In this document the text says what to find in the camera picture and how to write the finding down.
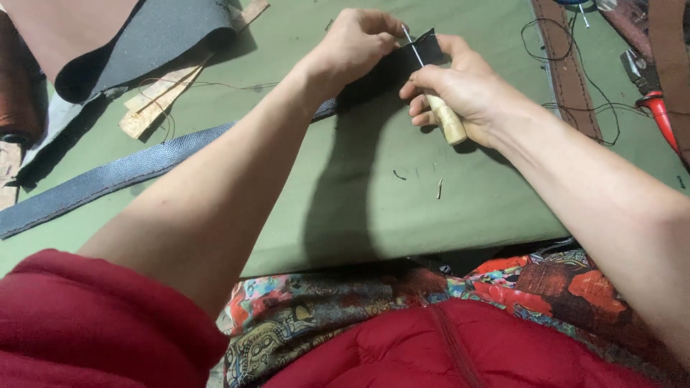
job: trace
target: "green mat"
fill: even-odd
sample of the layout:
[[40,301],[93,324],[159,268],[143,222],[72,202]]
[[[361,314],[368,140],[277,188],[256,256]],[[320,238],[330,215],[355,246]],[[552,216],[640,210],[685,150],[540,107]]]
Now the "green mat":
[[[238,87],[279,81],[320,41],[328,22],[346,6],[387,10],[407,22],[415,34],[436,27],[437,32],[462,35],[523,93],[541,104],[551,101],[547,74],[520,39],[520,29],[533,19],[525,0],[275,0],[244,32],[251,36],[240,37],[225,55],[247,51],[252,39],[256,49],[206,68],[198,80]],[[618,59],[627,45],[600,15],[589,14],[589,21],[590,29],[582,20],[575,29],[586,71],[611,101],[633,104],[639,94]],[[525,37],[528,47],[539,53],[536,29],[528,28]],[[192,87],[172,109],[175,136],[239,119],[266,92]],[[590,92],[595,105],[605,102],[592,87]],[[165,129],[156,130],[143,143],[117,127],[127,111],[123,103],[135,93],[107,106],[91,106],[90,114],[73,123],[51,152],[64,156],[52,170],[48,166],[58,158],[49,157],[43,163],[49,173],[36,189],[20,194],[20,200],[161,142]],[[618,117],[621,134],[612,147],[615,152],[671,187],[680,190],[678,177],[690,183],[653,120],[623,110]],[[616,129],[611,110],[601,112],[598,119],[604,137],[612,140]],[[396,177],[394,170],[406,179]],[[441,179],[443,191],[437,200]],[[107,195],[0,242],[0,271],[6,273],[40,249],[75,251],[151,184]],[[421,132],[410,124],[396,93],[391,93],[309,127],[243,275],[565,235],[564,227],[504,158],[470,142],[456,152],[438,129]]]

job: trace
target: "black leather piece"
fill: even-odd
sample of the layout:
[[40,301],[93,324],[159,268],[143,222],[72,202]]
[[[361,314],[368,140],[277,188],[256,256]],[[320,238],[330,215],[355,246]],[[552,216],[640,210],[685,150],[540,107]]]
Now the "black leather piece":
[[[437,63],[443,59],[433,29],[422,35],[415,44],[425,63]],[[325,101],[314,114],[313,121],[391,90],[419,67],[410,45],[392,52],[369,74],[347,85],[337,98]],[[0,239],[43,224],[121,188],[159,177],[217,139],[235,123],[200,130],[133,153],[0,211]]]

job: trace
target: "right hand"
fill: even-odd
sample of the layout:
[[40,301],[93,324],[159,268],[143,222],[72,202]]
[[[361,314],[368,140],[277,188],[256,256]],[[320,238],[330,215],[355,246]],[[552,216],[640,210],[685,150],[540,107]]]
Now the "right hand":
[[463,38],[443,34],[436,34],[436,38],[441,51],[449,54],[453,63],[448,69],[427,65],[414,72],[400,89],[400,98],[412,99],[412,124],[438,124],[424,96],[435,94],[463,117],[470,139],[493,147],[491,133],[504,124],[506,120],[502,119],[534,103],[505,82]]

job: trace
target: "awl handle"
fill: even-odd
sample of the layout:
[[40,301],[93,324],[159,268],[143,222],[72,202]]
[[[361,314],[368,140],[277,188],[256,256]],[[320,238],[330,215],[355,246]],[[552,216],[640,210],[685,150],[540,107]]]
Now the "awl handle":
[[465,125],[455,111],[441,97],[426,95],[426,100],[448,144],[454,146],[464,142],[467,139]]

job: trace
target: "left hand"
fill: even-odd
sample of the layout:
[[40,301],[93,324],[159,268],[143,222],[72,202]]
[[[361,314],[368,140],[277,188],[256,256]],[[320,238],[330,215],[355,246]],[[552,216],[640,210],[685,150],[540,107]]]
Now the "left hand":
[[334,97],[399,47],[394,37],[404,36],[402,21],[381,10],[347,8],[298,66],[324,77],[328,96]]

